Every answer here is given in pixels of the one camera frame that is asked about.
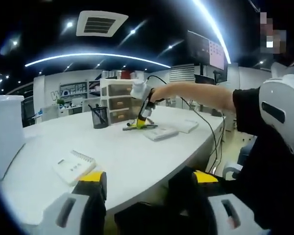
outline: hand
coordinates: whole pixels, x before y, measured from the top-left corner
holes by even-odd
[[[150,97],[150,101],[154,103],[154,102],[157,102],[158,100],[166,99],[169,97],[170,97],[169,85],[165,85],[165,86],[152,89],[152,95]]]

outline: pen holder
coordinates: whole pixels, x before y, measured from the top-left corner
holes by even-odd
[[[107,115],[107,107],[99,107],[95,108],[91,107],[92,116],[93,116],[93,125],[95,129],[105,128],[109,125],[108,115]]]

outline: oval table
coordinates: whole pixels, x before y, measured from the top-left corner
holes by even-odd
[[[219,131],[221,117],[201,114]],[[39,224],[43,210],[73,190],[52,166],[75,150],[93,157],[98,168],[106,171],[108,213],[133,205],[180,171],[208,139],[212,141],[209,126],[193,111],[157,106],[150,118],[158,125],[174,126],[189,119],[199,126],[189,134],[179,133],[159,142],[147,139],[144,130],[123,131],[126,122],[94,129],[90,112],[24,128],[26,144],[0,184],[4,200],[22,223]]]

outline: ceiling vent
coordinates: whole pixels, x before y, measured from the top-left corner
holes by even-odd
[[[82,11],[79,14],[76,35],[112,37],[128,16],[106,11]]]

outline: cable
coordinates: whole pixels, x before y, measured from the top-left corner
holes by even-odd
[[[219,137],[219,140],[218,140],[218,143],[217,143],[217,146],[218,146],[219,143],[220,143],[221,154],[220,154],[220,162],[219,162],[218,165],[216,166],[216,169],[219,167],[219,165],[220,165],[220,163],[221,163],[221,161],[222,161],[222,143],[223,143],[223,140],[222,140],[222,139],[223,139],[224,131],[225,131],[225,120],[224,120],[224,115],[223,115],[223,114],[222,114],[222,118],[223,118],[222,133],[221,133],[221,135],[220,135],[220,137]],[[216,155],[216,159],[215,159],[214,163],[212,164],[212,166],[211,166],[211,168],[210,168],[209,171],[211,171],[212,167],[213,167],[214,164],[216,163],[217,158],[218,158],[218,156]]]
[[[148,78],[147,78],[147,80],[146,80],[146,82],[151,78],[151,77],[156,77],[156,78],[158,78],[160,81],[162,81],[164,84],[167,84],[164,80],[162,80],[160,77],[158,77],[158,76],[156,76],[156,75],[150,75]],[[214,160],[214,163],[212,164],[212,166],[211,166],[211,168],[210,168],[210,170],[209,170],[209,172],[211,171],[211,169],[212,169],[212,167],[214,166],[214,164],[216,163],[216,161],[217,161],[217,158],[218,158],[218,151],[217,151],[217,141],[216,141],[216,135],[215,135],[215,132],[214,132],[214,130],[212,129],[212,127],[211,127],[211,125],[210,125],[210,123],[202,116],[202,115],[200,115],[198,112],[196,112],[196,110],[195,109],[193,109],[190,105],[189,105],[189,103],[184,99],[184,98],[182,98],[182,97],[180,97],[187,105],[188,105],[188,107],[191,109],[191,110],[193,110],[198,116],[200,116],[201,117],[201,119],[203,119],[207,124],[208,124],[208,126],[210,127],[210,130],[211,130],[211,132],[212,132],[212,135],[213,135],[213,137],[214,137],[214,142],[215,142],[215,150],[210,154],[210,156],[214,153],[214,152],[216,152],[216,159]],[[223,117],[223,126],[225,126],[225,121],[224,121],[224,116],[222,115],[222,117]]]

